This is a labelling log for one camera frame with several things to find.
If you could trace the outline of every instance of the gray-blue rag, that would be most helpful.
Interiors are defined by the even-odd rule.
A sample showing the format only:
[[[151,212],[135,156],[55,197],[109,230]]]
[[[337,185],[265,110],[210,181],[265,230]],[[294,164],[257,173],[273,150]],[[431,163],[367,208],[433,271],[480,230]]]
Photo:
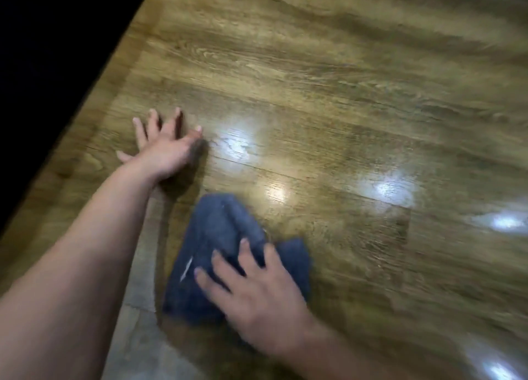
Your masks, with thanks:
[[[231,194],[203,196],[194,209],[180,253],[168,279],[163,311],[189,323],[221,321],[223,313],[205,297],[194,280],[194,269],[206,270],[217,283],[225,285],[213,273],[211,255],[218,250],[236,270],[240,240],[247,237],[257,263],[264,267],[266,234],[246,208]],[[276,246],[282,264],[290,273],[302,296],[310,291],[308,272],[311,259],[300,238]]]

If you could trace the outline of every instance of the black object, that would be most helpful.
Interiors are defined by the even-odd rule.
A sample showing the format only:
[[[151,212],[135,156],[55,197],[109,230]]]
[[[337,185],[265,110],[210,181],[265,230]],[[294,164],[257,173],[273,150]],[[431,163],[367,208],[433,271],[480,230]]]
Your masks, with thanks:
[[[206,270],[216,282],[211,265],[213,250],[222,256],[242,275],[238,264],[240,240],[247,237],[257,263],[264,267],[266,234],[246,208],[231,194],[208,194],[196,204],[189,222],[180,253],[174,263],[165,291],[163,311],[188,323],[221,321],[222,312],[203,294],[194,279],[198,266]],[[277,245],[282,264],[288,270],[302,296],[310,292],[309,270],[311,259],[300,238]]]
[[[143,0],[0,0],[0,230]]]

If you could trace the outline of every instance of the floor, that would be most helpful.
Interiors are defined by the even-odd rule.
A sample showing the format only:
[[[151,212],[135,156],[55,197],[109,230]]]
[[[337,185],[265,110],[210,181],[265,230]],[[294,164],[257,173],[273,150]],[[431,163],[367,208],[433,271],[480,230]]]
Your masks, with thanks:
[[[208,149],[150,203],[106,379],[291,376],[156,313],[212,191],[273,239],[304,237],[310,305],[351,342],[428,378],[528,378],[527,16],[516,0],[145,0],[1,239],[0,291],[114,150],[135,151],[132,117],[179,105]]]

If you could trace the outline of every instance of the folded cloth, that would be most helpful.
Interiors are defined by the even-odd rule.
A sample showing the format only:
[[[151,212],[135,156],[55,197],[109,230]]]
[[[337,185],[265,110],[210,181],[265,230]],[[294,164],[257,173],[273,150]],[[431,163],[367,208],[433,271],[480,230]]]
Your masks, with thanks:
[[[180,253],[168,279],[163,311],[188,323],[221,321],[223,313],[205,297],[194,280],[194,269],[202,267],[214,281],[226,287],[213,273],[211,255],[218,250],[236,270],[240,240],[247,237],[257,263],[264,267],[266,234],[246,208],[231,194],[208,194],[196,204]],[[310,291],[308,272],[311,259],[300,238],[276,246],[282,264],[302,296]]]

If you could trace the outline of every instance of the black area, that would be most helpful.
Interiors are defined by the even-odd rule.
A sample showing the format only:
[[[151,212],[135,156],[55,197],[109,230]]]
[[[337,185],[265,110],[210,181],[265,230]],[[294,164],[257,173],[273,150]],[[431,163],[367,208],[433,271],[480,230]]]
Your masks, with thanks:
[[[143,0],[0,0],[0,230]]]

